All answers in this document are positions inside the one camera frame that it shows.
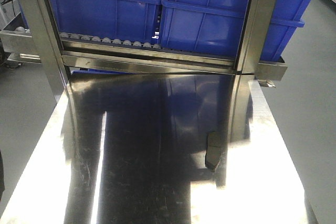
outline metal cart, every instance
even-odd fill
[[[20,0],[31,35],[17,17],[4,48],[58,103],[0,224],[316,223],[259,85],[287,69],[259,61],[275,1],[249,0],[232,60],[61,39],[48,0]]]

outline stainless steel post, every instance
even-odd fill
[[[235,62],[242,74],[255,73],[276,0],[250,0]]]
[[[236,75],[232,87],[230,112],[228,118],[228,141],[241,141],[244,139],[248,102],[250,100],[249,82],[255,76],[252,74]]]
[[[58,101],[68,82],[69,70],[61,58],[62,43],[49,0],[20,0],[20,4],[51,90]]]

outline gray floor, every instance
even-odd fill
[[[282,54],[289,68],[263,89],[320,224],[336,223],[336,4],[312,0]]]
[[[336,223],[336,5],[313,0],[283,56],[289,69],[265,96],[320,224]],[[0,68],[0,149],[6,191],[0,214],[54,107],[39,65]]]
[[[2,215],[56,102],[41,65],[0,68],[0,150],[5,187]]]

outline gray object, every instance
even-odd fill
[[[100,41],[101,41],[100,38],[99,38],[98,36],[93,36],[91,40],[92,40],[92,41],[97,41],[97,42],[100,42]]]
[[[71,34],[70,39],[79,39],[79,35],[78,34]]]
[[[90,40],[90,36],[83,35],[80,39],[82,39],[82,40]]]
[[[205,165],[208,169],[216,170],[226,144],[218,132],[210,132],[208,134],[205,155]]]
[[[161,45],[160,44],[154,44],[153,48],[155,48],[155,49],[161,49]]]
[[[152,48],[152,45],[149,42],[145,42],[143,47]]]
[[[18,27],[16,27],[15,31],[18,31],[20,33],[25,33],[26,29],[24,27],[22,27],[22,26],[18,26]]]
[[[133,46],[135,46],[135,47],[141,47],[141,43],[139,41],[135,41],[133,43]]]
[[[61,38],[69,38],[69,34],[68,33],[60,33],[59,36],[61,36]]]
[[[108,38],[108,37],[105,37],[105,38],[102,40],[102,42],[104,42],[104,43],[111,43],[111,39]]]
[[[113,44],[121,44],[121,40],[120,39],[114,39],[112,43]]]
[[[132,45],[132,42],[129,41],[129,40],[124,40],[124,41],[123,41],[123,44],[126,45],[126,46],[131,46],[131,45]]]

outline stainless steel table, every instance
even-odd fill
[[[75,73],[7,223],[316,220],[256,80]]]

